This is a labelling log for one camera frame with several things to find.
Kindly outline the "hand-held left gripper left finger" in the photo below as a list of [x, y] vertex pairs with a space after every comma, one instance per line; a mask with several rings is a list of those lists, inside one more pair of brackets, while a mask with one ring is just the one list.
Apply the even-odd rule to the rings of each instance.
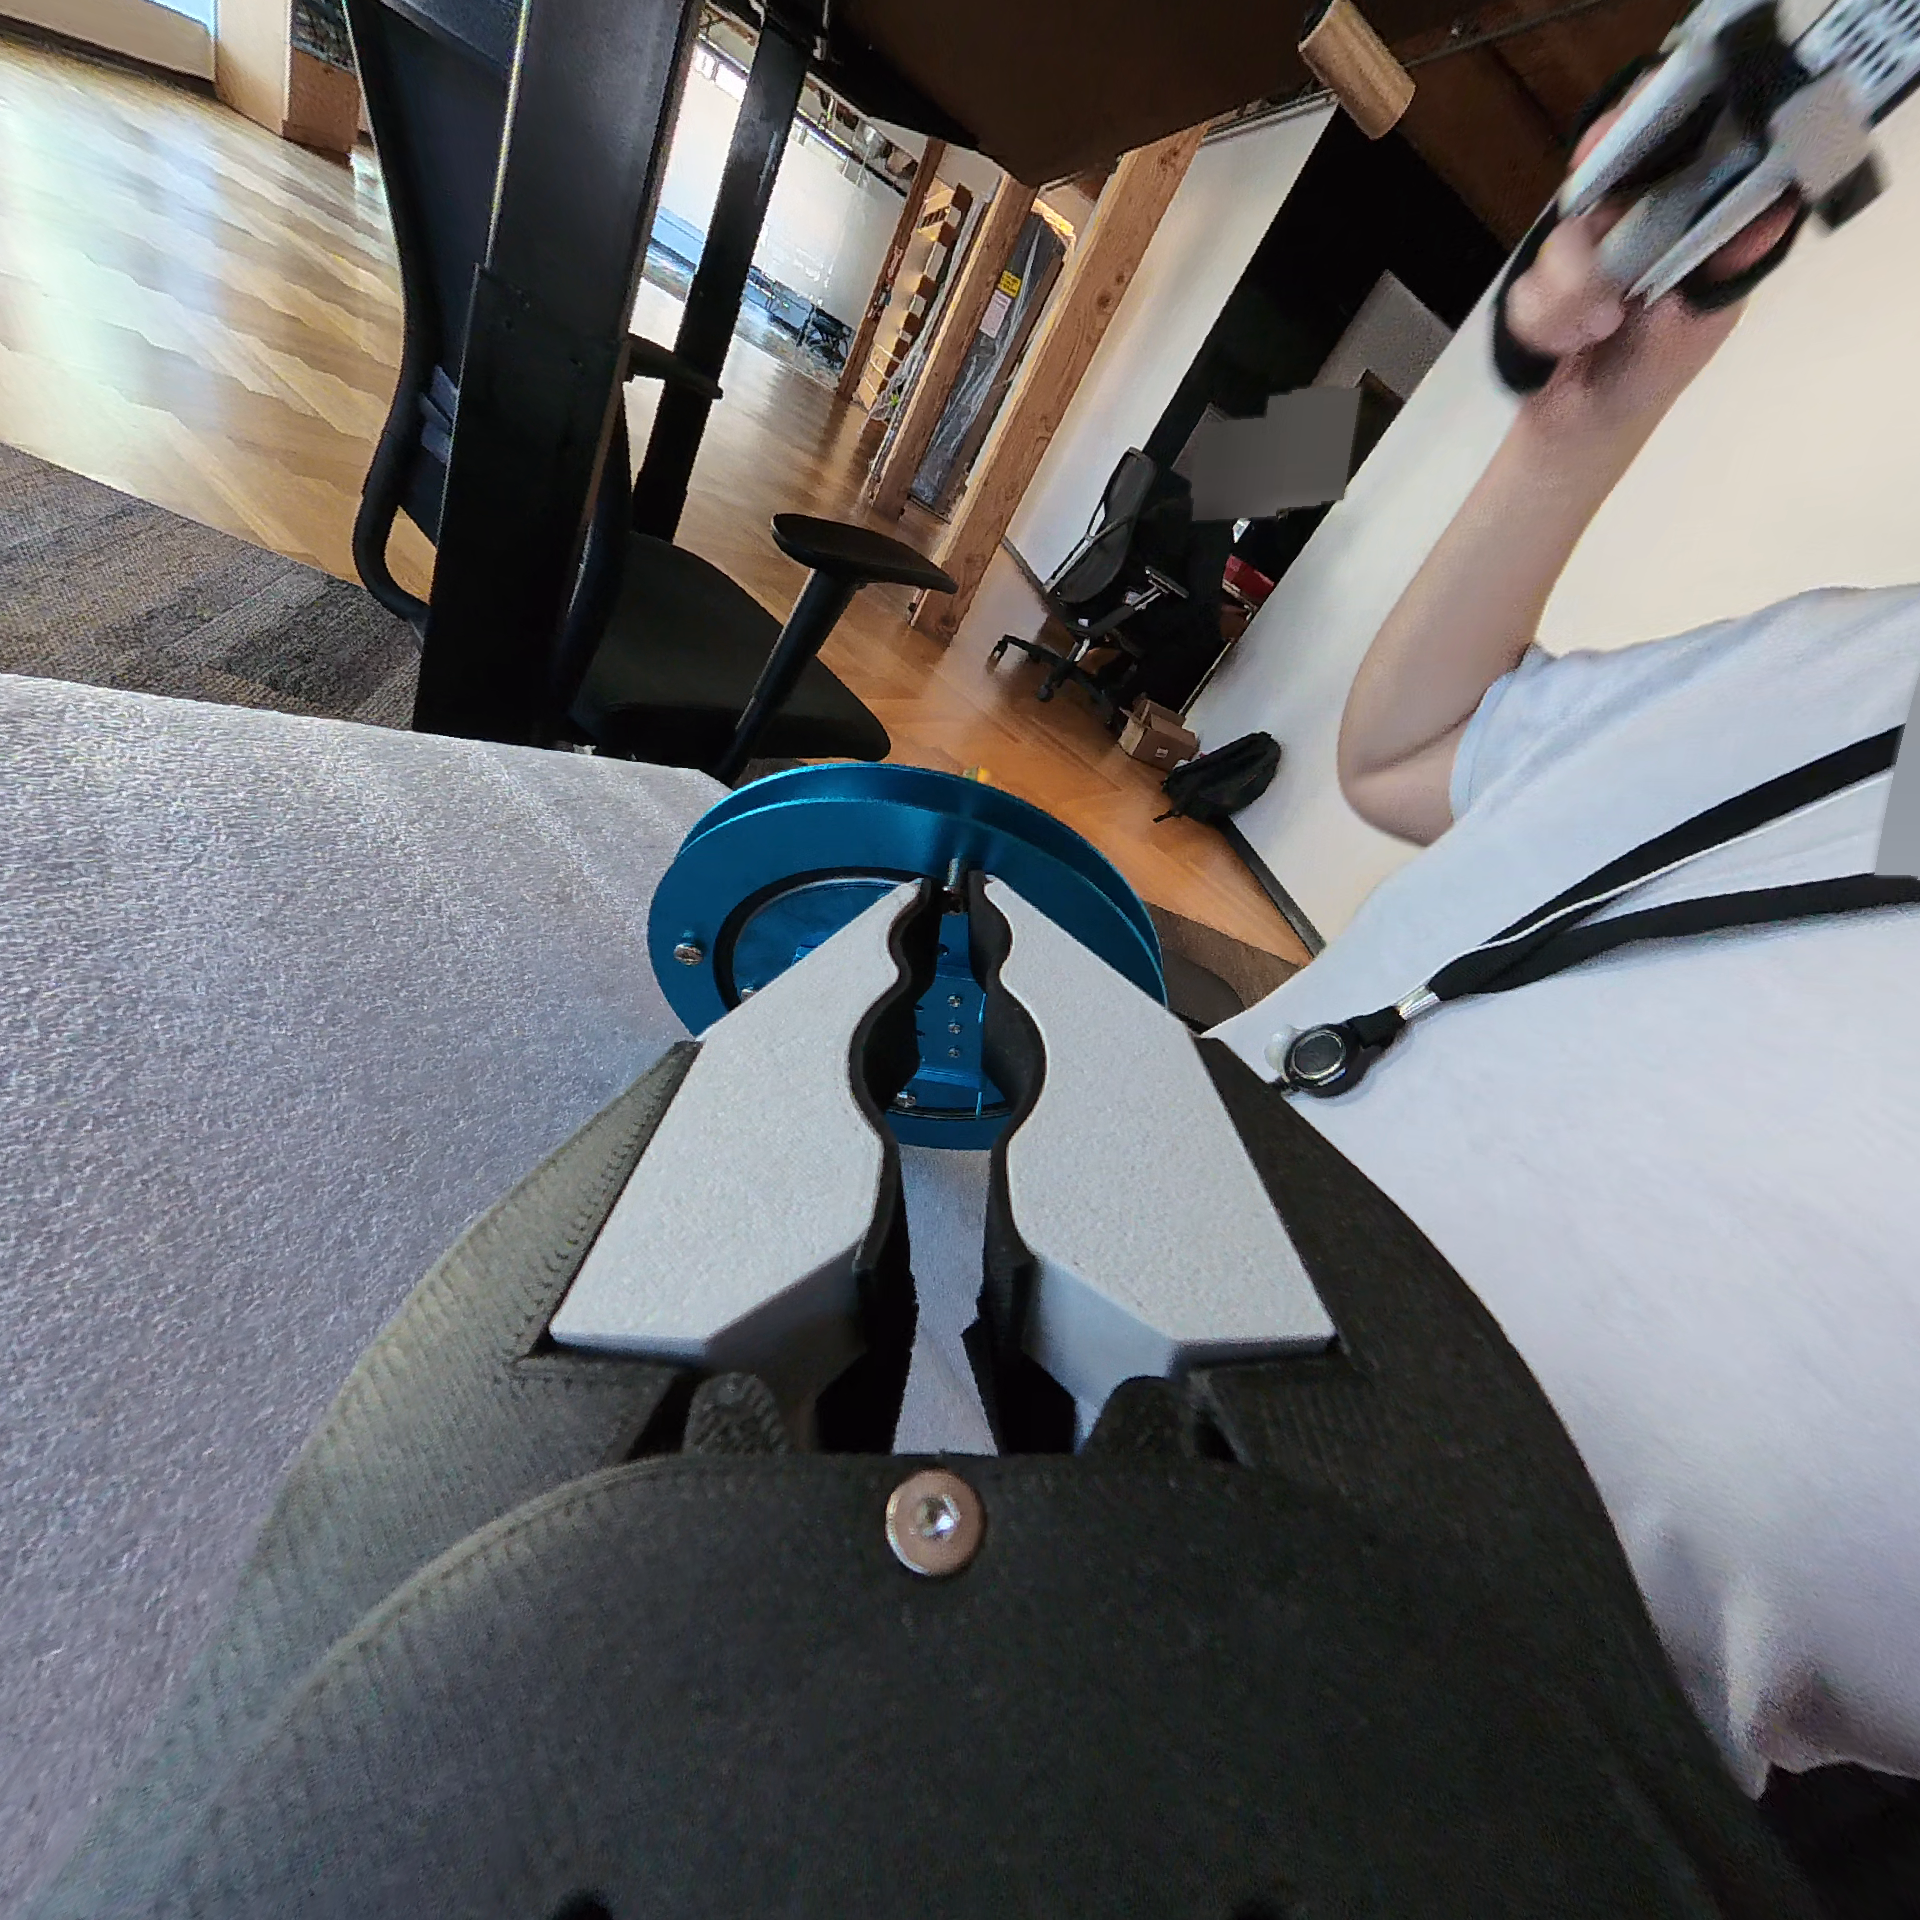
[[709, 1026], [554, 1343], [749, 1375], [809, 1446], [890, 1455], [919, 1319], [890, 1111], [919, 1002], [904, 882]]

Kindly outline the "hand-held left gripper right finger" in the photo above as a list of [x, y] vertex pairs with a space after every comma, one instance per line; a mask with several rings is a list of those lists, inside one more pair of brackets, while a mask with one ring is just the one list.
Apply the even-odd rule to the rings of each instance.
[[1323, 1354], [1335, 1326], [1189, 1026], [1007, 880], [972, 878], [993, 1151], [972, 1366], [1001, 1453], [1113, 1391]]

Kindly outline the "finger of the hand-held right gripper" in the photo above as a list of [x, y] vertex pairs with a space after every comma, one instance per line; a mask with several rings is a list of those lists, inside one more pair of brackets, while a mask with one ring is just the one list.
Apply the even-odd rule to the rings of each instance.
[[1853, 110], [1787, 104], [1760, 136], [1727, 105], [1683, 134], [1676, 166], [1602, 237], [1599, 270], [1623, 298], [1655, 299], [1737, 238], [1775, 201], [1826, 199], [1853, 173]]
[[1709, 126], [1736, 98], [1737, 61], [1751, 42], [1769, 49], [1776, 27], [1776, 8], [1695, 8], [1664, 39], [1644, 88], [1564, 184], [1561, 218], [1592, 210], [1636, 179], [1655, 179], [1652, 163], [1699, 117]]

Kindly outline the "blue round metal turntable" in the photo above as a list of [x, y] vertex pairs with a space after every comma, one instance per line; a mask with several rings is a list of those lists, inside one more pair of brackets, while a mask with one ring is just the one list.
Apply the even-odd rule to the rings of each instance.
[[[744, 784], [693, 825], [653, 897], [649, 953], [669, 1009], [699, 1037], [900, 882], [953, 856], [1024, 901], [1154, 1002], [1162, 943], [1145, 904], [1088, 839], [1035, 805], [904, 763], [818, 763]], [[705, 944], [699, 968], [674, 944]]]

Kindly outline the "person's right forearm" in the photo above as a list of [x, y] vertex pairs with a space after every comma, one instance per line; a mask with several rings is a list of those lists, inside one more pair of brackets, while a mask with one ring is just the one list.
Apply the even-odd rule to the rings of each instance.
[[1451, 775], [1481, 701], [1537, 641], [1580, 539], [1689, 385], [1679, 298], [1632, 304], [1522, 402], [1480, 482], [1360, 663], [1335, 775], [1365, 823], [1426, 849], [1455, 818]]

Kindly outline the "black desk leg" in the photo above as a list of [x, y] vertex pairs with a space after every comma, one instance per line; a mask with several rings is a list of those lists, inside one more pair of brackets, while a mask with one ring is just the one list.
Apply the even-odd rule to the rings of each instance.
[[693, 2], [533, 2], [467, 335], [416, 730], [533, 746], [612, 434]]

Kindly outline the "person's right hand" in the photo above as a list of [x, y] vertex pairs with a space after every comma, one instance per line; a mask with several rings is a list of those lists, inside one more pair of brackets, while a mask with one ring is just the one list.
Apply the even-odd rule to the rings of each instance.
[[1554, 201], [1524, 237], [1495, 302], [1495, 370], [1517, 398], [1599, 401], [1650, 394], [1699, 370], [1736, 312], [1769, 278], [1805, 223], [1794, 197], [1768, 209], [1689, 287], [1658, 302], [1623, 295], [1599, 263], [1619, 205], [1567, 221]]

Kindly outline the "round wooden peg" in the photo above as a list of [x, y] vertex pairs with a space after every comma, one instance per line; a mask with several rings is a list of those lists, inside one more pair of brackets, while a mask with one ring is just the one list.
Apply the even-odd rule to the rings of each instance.
[[1417, 89], [1403, 62], [1348, 0], [1308, 8], [1298, 58], [1368, 141], [1395, 130]]

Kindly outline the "white foam sheet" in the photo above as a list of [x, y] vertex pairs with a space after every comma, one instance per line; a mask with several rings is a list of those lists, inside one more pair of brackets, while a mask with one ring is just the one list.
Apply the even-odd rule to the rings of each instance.
[[1001, 1917], [993, 1557], [549, 1326], [693, 775], [4, 683], [4, 1917]]

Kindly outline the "wooden pillar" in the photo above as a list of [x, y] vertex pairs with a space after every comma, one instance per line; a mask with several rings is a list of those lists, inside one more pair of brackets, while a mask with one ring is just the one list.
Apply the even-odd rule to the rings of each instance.
[[953, 579], [953, 593], [916, 597], [908, 615], [916, 632], [936, 641], [959, 633], [1207, 134], [1210, 121], [1200, 121], [1117, 161], [975, 465], [937, 557], [937, 566]]

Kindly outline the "person's dark trousers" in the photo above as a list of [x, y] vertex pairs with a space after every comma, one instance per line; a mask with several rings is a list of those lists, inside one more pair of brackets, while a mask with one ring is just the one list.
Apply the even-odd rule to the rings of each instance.
[[1861, 1766], [1771, 1768], [1760, 1816], [1828, 1918], [1919, 1918], [1919, 1781]]

